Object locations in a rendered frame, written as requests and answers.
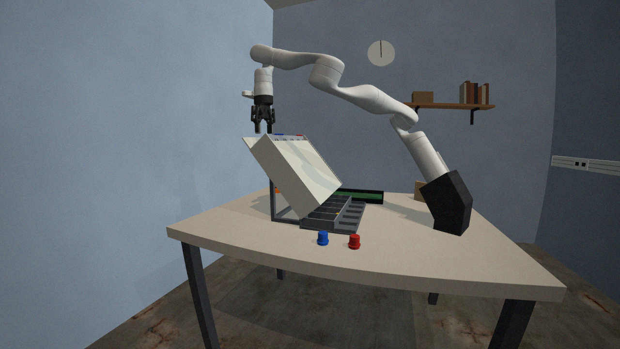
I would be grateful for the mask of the blue plastic cap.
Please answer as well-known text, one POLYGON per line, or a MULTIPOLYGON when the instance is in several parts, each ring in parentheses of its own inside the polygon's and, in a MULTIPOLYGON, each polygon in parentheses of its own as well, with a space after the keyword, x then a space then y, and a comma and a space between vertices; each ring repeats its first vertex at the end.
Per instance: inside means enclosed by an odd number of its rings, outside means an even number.
POLYGON ((328 232, 327 231, 319 231, 317 244, 320 246, 328 245, 328 232))

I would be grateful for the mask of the red plug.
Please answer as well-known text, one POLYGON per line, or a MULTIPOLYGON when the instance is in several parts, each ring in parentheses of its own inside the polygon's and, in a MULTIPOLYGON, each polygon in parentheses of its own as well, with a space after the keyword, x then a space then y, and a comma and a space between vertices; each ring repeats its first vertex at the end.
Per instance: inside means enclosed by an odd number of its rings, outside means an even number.
POLYGON ((359 235, 358 234, 351 234, 350 235, 348 246, 352 250, 358 250, 359 249, 360 243, 359 243, 359 235))

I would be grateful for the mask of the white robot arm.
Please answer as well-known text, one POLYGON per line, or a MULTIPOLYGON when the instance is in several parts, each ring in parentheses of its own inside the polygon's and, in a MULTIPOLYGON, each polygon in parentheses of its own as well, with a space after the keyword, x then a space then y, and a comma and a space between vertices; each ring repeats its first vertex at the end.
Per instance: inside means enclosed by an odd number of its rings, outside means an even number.
POLYGON ((390 125, 406 145, 427 183, 449 172, 440 153, 434 150, 424 132, 407 132, 419 120, 413 109, 369 84, 338 88, 345 67, 338 58, 327 54, 292 52, 262 44, 253 46, 250 56, 255 62, 262 63, 262 68, 255 69, 254 91, 242 91, 242 96, 250 99, 256 95, 273 96, 273 67, 291 70, 315 64, 309 77, 309 84, 314 88, 343 98, 370 113, 394 114, 389 119, 390 125))

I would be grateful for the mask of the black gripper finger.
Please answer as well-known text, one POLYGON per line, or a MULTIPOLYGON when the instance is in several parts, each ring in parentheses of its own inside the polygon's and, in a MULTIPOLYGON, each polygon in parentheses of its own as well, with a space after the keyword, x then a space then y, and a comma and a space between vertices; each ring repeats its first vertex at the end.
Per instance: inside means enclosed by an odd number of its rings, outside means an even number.
POLYGON ((267 129, 267 133, 273 133, 273 123, 276 122, 275 121, 275 109, 268 109, 268 119, 264 119, 266 121, 266 129, 267 129), (273 120, 272 120, 273 119, 273 120))
POLYGON ((255 133, 261 133, 261 120, 264 118, 265 114, 266 114, 266 109, 264 109, 264 111, 262 112, 262 115, 258 116, 259 113, 259 106, 258 105, 253 105, 251 106, 251 121, 254 122, 255 124, 255 133), (255 118, 254 118, 255 115, 255 118))

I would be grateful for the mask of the open wooden crate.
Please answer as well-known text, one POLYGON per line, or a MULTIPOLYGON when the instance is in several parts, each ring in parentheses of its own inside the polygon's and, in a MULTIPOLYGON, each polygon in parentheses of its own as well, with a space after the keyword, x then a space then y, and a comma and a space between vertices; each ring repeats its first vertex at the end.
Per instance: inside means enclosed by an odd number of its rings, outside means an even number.
POLYGON ((420 202, 423 202, 423 203, 426 203, 426 202, 425 202, 425 200, 424 200, 424 198, 423 198, 423 196, 421 195, 421 193, 420 193, 420 191, 419 191, 419 189, 420 189, 422 186, 426 185, 426 184, 427 184, 427 183, 425 183, 425 182, 416 181, 416 187, 415 187, 415 193, 414 193, 414 200, 416 200, 416 201, 420 201, 420 202))

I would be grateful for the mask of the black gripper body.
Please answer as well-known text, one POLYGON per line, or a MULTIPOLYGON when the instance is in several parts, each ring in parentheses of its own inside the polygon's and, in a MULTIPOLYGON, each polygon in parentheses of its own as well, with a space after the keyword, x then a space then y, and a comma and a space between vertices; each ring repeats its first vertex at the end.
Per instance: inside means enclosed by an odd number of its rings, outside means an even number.
MULTIPOLYGON (((254 96, 254 105, 259 105, 259 113, 258 115, 262 115, 264 109, 270 109, 270 106, 273 105, 273 96, 272 95, 256 95, 254 96)), ((268 119, 269 115, 266 111, 265 119, 268 119)))

